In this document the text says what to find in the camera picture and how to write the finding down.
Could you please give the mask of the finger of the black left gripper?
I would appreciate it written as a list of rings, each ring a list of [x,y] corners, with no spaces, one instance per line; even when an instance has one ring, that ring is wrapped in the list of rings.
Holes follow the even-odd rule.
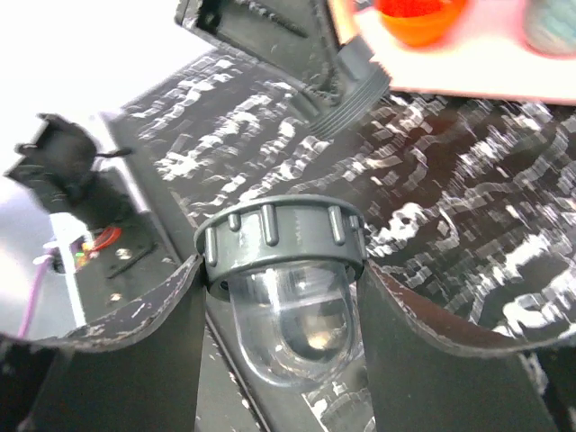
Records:
[[[282,71],[318,110],[350,105],[327,1],[180,1],[175,23]]]

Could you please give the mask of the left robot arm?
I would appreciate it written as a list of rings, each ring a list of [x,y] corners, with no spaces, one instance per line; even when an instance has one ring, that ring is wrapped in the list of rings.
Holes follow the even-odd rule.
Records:
[[[320,192],[320,157],[347,128],[319,117],[345,100],[340,60],[358,39],[348,1],[182,1],[176,26],[203,54],[103,123],[101,137],[52,113],[8,176],[51,213],[92,230],[132,199],[98,164],[124,158],[147,206],[192,226],[231,207]]]

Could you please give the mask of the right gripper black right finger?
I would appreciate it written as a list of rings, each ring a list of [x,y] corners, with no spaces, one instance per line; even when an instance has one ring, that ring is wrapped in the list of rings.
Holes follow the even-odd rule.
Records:
[[[369,262],[357,285],[379,431],[573,431],[575,349],[457,317]]]

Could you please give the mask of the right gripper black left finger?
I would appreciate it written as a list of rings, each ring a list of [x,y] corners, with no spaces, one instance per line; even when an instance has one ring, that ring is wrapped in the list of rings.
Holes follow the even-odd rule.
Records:
[[[203,260],[64,337],[1,336],[3,431],[191,431]]]

